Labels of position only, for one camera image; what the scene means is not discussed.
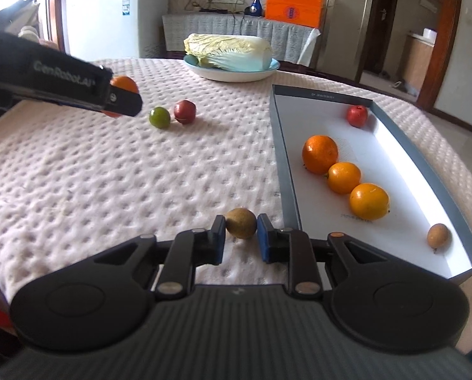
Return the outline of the green tomato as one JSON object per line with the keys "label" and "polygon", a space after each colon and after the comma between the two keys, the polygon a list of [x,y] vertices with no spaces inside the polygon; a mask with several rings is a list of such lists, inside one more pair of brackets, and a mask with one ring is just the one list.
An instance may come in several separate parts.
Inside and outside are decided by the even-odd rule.
{"label": "green tomato", "polygon": [[162,106],[156,106],[152,111],[150,111],[148,120],[151,126],[154,126],[160,130],[165,130],[170,127],[171,115],[166,108]]}

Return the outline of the small orange citrus fruit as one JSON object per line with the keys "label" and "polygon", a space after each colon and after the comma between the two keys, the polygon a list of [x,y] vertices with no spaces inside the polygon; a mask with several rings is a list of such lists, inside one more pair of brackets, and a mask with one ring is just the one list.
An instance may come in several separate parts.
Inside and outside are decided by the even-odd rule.
{"label": "small orange citrus fruit", "polygon": [[350,194],[360,184],[362,173],[360,168],[351,162],[338,162],[327,172],[327,185],[339,195]]}

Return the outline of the kitchen counter cabinet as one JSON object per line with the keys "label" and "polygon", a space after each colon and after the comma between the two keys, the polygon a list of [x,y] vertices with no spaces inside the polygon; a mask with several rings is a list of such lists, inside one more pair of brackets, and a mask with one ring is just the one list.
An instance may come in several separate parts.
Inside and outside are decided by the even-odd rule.
{"label": "kitchen counter cabinet", "polygon": [[435,40],[408,33],[403,46],[397,76],[408,93],[417,97],[431,61]]}

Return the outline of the dark red apple fruit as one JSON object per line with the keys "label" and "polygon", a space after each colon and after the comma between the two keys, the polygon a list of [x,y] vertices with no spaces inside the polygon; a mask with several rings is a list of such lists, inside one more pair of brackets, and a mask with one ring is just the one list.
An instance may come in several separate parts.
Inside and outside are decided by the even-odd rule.
{"label": "dark red apple fruit", "polygon": [[187,99],[182,99],[173,109],[175,120],[180,124],[191,124],[196,119],[196,105]]}

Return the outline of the brown walnut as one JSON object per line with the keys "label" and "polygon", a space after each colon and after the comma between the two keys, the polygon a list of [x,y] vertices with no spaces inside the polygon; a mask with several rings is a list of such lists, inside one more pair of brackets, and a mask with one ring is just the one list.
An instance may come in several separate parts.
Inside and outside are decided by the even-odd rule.
{"label": "brown walnut", "polygon": [[256,216],[247,208],[234,208],[225,215],[225,227],[231,236],[249,239],[257,229]]}
{"label": "brown walnut", "polygon": [[450,229],[443,223],[432,225],[426,235],[426,243],[434,252],[445,250],[449,246],[450,241]]}

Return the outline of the grey shallow cardboard box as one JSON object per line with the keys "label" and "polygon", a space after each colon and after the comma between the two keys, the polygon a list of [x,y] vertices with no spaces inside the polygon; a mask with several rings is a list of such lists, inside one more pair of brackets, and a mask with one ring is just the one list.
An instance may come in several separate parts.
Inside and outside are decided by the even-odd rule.
{"label": "grey shallow cardboard box", "polygon": [[[351,105],[368,109],[363,128],[351,126]],[[269,104],[284,224],[324,238],[344,233],[461,284],[472,276],[472,229],[443,181],[405,133],[370,99],[275,85]],[[360,168],[362,180],[389,195],[389,214],[375,221],[352,214],[347,196],[303,165],[302,149],[315,135],[337,144],[339,160]],[[432,225],[451,232],[445,250],[426,243]]]}

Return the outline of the white chest freezer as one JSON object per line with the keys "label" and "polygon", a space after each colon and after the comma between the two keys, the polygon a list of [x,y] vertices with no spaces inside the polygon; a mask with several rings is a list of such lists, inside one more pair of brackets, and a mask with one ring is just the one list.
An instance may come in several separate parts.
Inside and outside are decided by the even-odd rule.
{"label": "white chest freezer", "polygon": [[168,0],[66,0],[67,52],[85,61],[160,58]]}

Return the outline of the blue glass bottle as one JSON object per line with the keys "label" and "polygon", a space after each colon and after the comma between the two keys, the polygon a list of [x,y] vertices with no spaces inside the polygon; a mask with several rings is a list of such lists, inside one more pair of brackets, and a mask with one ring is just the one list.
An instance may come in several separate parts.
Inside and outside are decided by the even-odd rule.
{"label": "blue glass bottle", "polygon": [[261,0],[253,0],[251,5],[244,9],[244,14],[247,16],[262,17],[263,8],[261,5]]}

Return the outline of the light blue ceramic plate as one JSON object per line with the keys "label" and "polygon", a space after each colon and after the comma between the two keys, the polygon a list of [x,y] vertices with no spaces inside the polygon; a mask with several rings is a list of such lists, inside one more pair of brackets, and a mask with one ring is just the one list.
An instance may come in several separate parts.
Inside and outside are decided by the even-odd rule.
{"label": "light blue ceramic plate", "polygon": [[272,76],[280,68],[280,62],[273,58],[270,66],[264,71],[230,71],[217,68],[201,67],[195,56],[185,55],[184,63],[197,76],[210,81],[244,83],[261,81]]}

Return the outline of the orange mandarin with stem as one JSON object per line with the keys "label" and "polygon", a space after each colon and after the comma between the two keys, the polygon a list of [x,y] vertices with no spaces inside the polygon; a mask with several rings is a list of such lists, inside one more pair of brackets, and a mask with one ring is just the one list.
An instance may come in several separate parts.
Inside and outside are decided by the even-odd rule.
{"label": "orange mandarin with stem", "polygon": [[[118,86],[118,87],[137,87],[137,84],[135,83],[135,81],[132,80],[128,76],[114,76],[112,78],[112,80],[110,81],[110,84],[114,85],[114,86]],[[105,115],[107,115],[109,117],[120,117],[120,116],[122,116],[122,115],[108,115],[108,114],[105,114]]]}

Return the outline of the small orange kumquat fruit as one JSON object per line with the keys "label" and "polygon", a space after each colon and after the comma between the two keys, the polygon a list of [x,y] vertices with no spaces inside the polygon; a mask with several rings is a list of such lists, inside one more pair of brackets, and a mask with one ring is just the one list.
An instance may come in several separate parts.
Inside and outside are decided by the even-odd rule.
{"label": "small orange kumquat fruit", "polygon": [[376,184],[359,184],[350,193],[349,208],[362,220],[379,220],[389,213],[389,195]]}

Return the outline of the tv cabinet with cloth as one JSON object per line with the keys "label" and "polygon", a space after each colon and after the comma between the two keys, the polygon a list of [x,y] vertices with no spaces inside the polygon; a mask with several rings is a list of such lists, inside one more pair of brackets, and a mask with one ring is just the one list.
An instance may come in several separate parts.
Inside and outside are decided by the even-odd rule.
{"label": "tv cabinet with cloth", "polygon": [[168,52],[182,52],[184,40],[190,34],[249,35],[267,40],[277,60],[303,66],[312,63],[321,35],[317,28],[262,17],[207,12],[167,14],[163,16],[163,26]]}

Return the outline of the napa cabbage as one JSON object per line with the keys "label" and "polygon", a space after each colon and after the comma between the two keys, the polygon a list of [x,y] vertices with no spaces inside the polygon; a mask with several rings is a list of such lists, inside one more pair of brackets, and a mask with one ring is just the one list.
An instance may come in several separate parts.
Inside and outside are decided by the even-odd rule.
{"label": "napa cabbage", "polygon": [[237,72],[265,71],[273,58],[267,40],[247,35],[190,34],[184,51],[200,67]]}

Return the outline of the large orange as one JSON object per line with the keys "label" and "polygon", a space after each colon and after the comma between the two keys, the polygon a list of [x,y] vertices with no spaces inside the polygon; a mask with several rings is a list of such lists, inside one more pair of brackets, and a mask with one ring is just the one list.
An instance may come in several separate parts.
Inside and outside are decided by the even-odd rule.
{"label": "large orange", "polygon": [[307,171],[317,175],[326,174],[338,161],[338,147],[329,136],[309,137],[302,149],[302,160]]}

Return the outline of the red ribbed tomato fruit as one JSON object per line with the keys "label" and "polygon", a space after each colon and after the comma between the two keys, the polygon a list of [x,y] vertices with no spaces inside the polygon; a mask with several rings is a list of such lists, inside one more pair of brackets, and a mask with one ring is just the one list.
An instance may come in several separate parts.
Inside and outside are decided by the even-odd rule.
{"label": "red ribbed tomato fruit", "polygon": [[362,105],[351,105],[346,112],[346,120],[356,128],[363,128],[368,119],[368,109]]}

